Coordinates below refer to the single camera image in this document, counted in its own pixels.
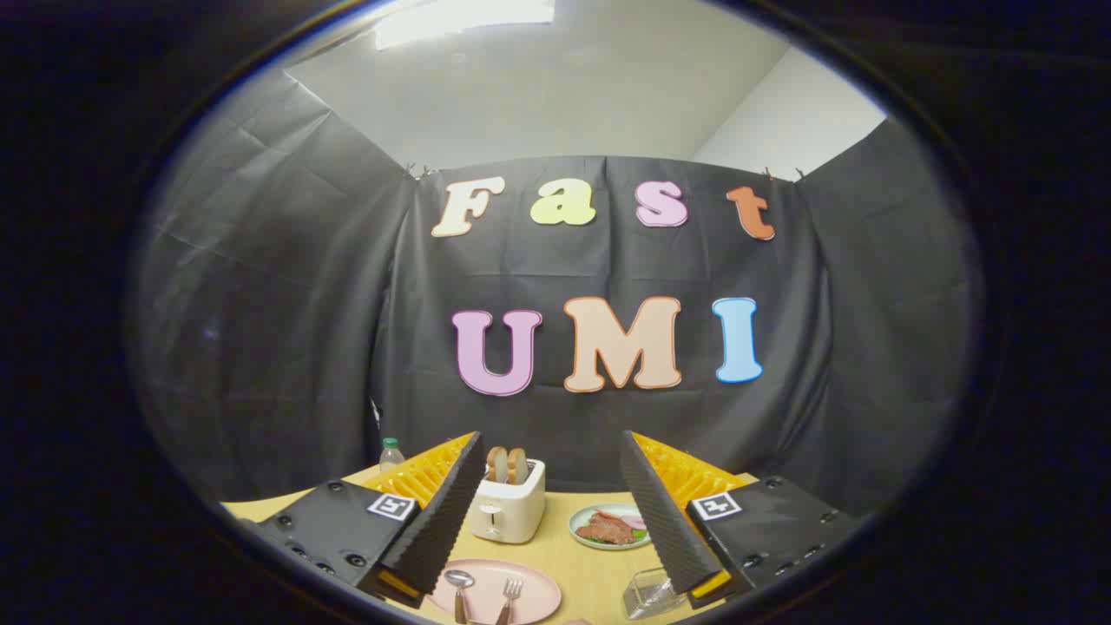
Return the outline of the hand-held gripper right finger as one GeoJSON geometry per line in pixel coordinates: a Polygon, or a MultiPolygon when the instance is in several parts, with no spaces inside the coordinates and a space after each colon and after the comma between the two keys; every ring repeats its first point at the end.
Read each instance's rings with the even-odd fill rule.
{"type": "Polygon", "coordinates": [[[731,475],[634,431],[620,467],[672,589],[695,609],[805,572],[860,526],[789,478],[731,475]]]}

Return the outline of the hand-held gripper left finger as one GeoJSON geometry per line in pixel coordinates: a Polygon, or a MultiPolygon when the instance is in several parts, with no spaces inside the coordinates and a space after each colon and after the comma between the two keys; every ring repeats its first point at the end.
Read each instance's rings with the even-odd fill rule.
{"type": "Polygon", "coordinates": [[[484,474],[483,435],[473,431],[362,485],[330,480],[266,520],[241,522],[307,569],[419,608],[484,474]]]}

